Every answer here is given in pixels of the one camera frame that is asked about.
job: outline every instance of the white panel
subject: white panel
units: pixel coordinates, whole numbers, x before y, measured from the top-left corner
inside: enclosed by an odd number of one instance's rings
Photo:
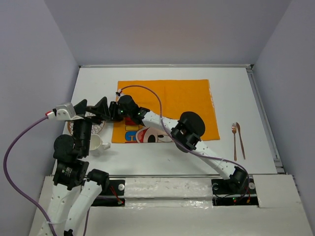
[[[315,1],[293,0],[254,74],[284,169],[295,176],[315,234]]]
[[[312,236],[302,206],[93,207],[87,235]]]
[[[71,98],[78,65],[43,0],[0,0],[0,162],[11,142],[57,104]],[[62,122],[44,121],[25,134],[8,159],[11,178],[38,199],[54,164]],[[35,206],[0,171],[0,235],[25,236]]]
[[[210,200],[170,200],[170,199],[126,199],[125,207],[200,207],[200,208],[212,208],[212,201]]]
[[[238,162],[250,174],[276,173],[273,154],[244,68],[81,68],[72,103],[85,98],[89,105],[94,105],[103,96],[113,101],[119,80],[166,79],[208,79],[220,140],[206,141],[206,144],[218,156],[232,160],[231,124],[237,121],[241,125],[247,157],[243,159],[239,137],[236,136]],[[112,124],[106,124],[100,133],[104,142],[111,142],[112,132]],[[89,170],[102,169],[110,175],[216,174],[199,158],[179,151],[172,143],[112,144],[103,156],[90,156],[86,160],[90,163]]]
[[[125,198],[212,198],[210,178],[127,178]]]
[[[255,63],[290,0],[45,0],[87,64]]]
[[[255,175],[253,178],[256,184],[259,207],[287,207],[302,204],[292,176]]]

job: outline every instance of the screw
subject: screw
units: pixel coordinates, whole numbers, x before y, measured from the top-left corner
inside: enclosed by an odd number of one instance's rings
[[[118,185],[118,190],[123,191],[125,189],[125,186],[121,183]]]
[[[250,184],[249,184],[249,188],[250,188],[250,189],[255,189],[255,184],[254,184],[254,183],[252,183],[252,182],[250,182]]]
[[[213,190],[218,190],[219,185],[217,183],[214,183],[214,184],[212,184],[212,188],[213,188]]]

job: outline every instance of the white table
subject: white table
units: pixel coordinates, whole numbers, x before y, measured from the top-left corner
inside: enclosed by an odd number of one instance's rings
[[[274,153],[268,144],[253,90],[245,68],[81,68],[71,102],[82,99],[88,105],[107,96],[115,100],[117,82],[123,80],[197,80],[208,79],[215,105],[220,140],[207,141],[219,157],[233,160],[231,125],[239,122],[246,160],[243,160],[236,135],[238,162],[250,174],[276,174]],[[100,133],[111,142],[113,125],[106,124]],[[179,151],[173,143],[112,144],[103,156],[89,156],[91,169],[101,169],[111,176],[216,175],[202,160]]]

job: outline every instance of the mug handle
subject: mug handle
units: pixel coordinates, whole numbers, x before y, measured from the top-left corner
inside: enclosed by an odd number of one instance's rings
[[[110,143],[104,143],[104,144],[102,144],[102,147],[104,150],[107,150],[110,148]]]

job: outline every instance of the fork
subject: fork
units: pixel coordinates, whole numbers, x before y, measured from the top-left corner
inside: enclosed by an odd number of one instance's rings
[[[237,158],[236,158],[236,144],[235,144],[236,123],[232,124],[232,133],[234,135],[234,161],[237,161]]]
[[[244,157],[244,160],[246,159],[245,158],[245,151],[244,151],[244,146],[243,146],[243,141],[242,141],[242,137],[241,137],[241,126],[239,123],[236,123],[236,127],[237,127],[237,130],[238,130],[238,134],[240,136],[240,142],[241,142],[241,148],[242,148],[242,153],[243,153],[243,157]]]

